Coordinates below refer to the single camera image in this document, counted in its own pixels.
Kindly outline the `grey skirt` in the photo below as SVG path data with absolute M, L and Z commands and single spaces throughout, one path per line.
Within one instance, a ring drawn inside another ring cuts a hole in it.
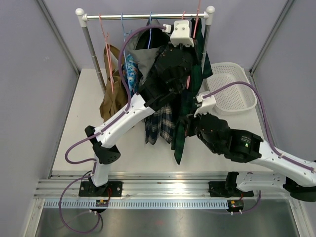
M 127 51 L 138 64 L 138 69 L 145 80 L 158 53 L 158 49 L 168 42 L 168 35 L 161 29 L 152 29 L 151 47 L 147 49 L 149 30 L 138 32 L 127 44 Z

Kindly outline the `dark green plaid skirt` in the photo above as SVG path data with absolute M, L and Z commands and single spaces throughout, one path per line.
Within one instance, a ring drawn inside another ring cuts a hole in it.
M 191 23 L 194 27 L 195 19 L 192 19 Z M 202 58 L 204 40 L 204 34 L 201 29 L 202 23 L 198 20 L 195 40 L 197 40 L 197 52 L 200 59 Z M 181 95 L 177 97 L 176 107 L 173 111 L 173 115 L 175 115 L 175 129 L 171 142 L 171 149 L 174 151 L 174 158 L 177 164 L 180 164 L 181 162 L 186 138 L 183 117 L 193 112 L 193 108 L 195 107 L 195 96 L 198 94 L 203 80 L 211 75 L 213 75 L 213 72 L 207 54 L 205 65 L 203 67 L 201 66 L 201 63 L 193 66 L 192 73 L 190 75 L 189 89 L 183 90 Z

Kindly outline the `blue floral skirt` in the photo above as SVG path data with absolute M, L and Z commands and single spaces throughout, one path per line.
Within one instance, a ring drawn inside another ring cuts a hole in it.
M 129 88 L 131 97 L 138 92 L 139 84 L 139 69 L 138 64 L 135 62 L 131 54 L 126 56 L 122 66 L 122 72 L 125 82 Z

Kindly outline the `navy white plaid skirt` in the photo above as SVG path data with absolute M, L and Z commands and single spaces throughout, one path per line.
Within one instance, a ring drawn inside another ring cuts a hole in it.
M 144 119 L 145 143 L 154 145 L 158 138 L 163 138 L 168 144 L 171 143 L 175 122 L 172 117 L 172 107 L 168 103 L 152 115 Z

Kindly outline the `blue wire hanger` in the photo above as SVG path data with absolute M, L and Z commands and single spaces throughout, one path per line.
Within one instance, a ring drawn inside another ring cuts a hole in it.
M 150 17 L 149 17 L 149 21 L 148 21 L 148 25 L 151 25 L 151 21 L 152 21 L 152 11 L 150 11 Z M 151 47 L 151 39 L 152 39 L 152 29 L 149 29 L 149 40 L 148 40 L 148 46 L 147 49 L 150 49 Z
M 121 26 L 122 26 L 122 31 L 123 31 L 123 40 L 125 42 L 126 40 L 126 32 L 125 32 L 125 28 L 124 28 L 124 24 L 123 24 L 123 14 L 121 13 Z M 134 89 L 134 74 L 132 72 L 132 68 L 130 65 L 131 60 L 129 59 L 130 54 L 126 54 L 125 50 L 123 51 L 123 55 L 124 55 L 124 66 L 125 66 L 125 77 L 126 77 L 126 81 L 128 83 L 128 87 L 129 90 L 131 92 L 131 94 L 133 94 L 135 92 Z

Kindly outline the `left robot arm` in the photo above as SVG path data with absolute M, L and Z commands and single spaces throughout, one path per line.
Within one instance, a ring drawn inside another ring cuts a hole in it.
M 96 167 L 88 181 L 81 182 L 79 196 L 101 197 L 112 193 L 109 172 L 111 164 L 121 156 L 117 140 L 138 122 L 172 102 L 185 89 L 186 79 L 198 61 L 194 47 L 172 44 L 161 47 L 131 100 L 102 125 L 85 129 L 87 136 L 93 137 Z

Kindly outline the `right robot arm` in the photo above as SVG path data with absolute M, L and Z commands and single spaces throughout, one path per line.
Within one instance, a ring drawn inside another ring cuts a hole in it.
M 271 173 L 228 172 L 217 196 L 238 197 L 255 191 L 283 192 L 305 202 L 316 200 L 316 163 L 277 150 L 260 136 L 246 130 L 232 129 L 212 114 L 183 118 L 185 135 L 196 136 L 208 149 L 237 163 L 266 167 Z

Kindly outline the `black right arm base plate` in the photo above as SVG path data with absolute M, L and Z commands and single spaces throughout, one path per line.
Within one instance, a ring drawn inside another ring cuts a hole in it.
M 227 184 L 224 181 L 210 181 L 209 193 L 211 197 L 232 198 L 232 197 L 254 197 L 254 192 L 243 192 L 236 188 L 236 184 Z

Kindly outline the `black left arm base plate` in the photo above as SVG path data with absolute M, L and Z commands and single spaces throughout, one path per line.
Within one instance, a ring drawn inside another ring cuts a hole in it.
M 83 181 L 79 188 L 79 197 L 121 197 L 122 182 L 109 181 L 107 184 L 97 187 L 89 181 Z

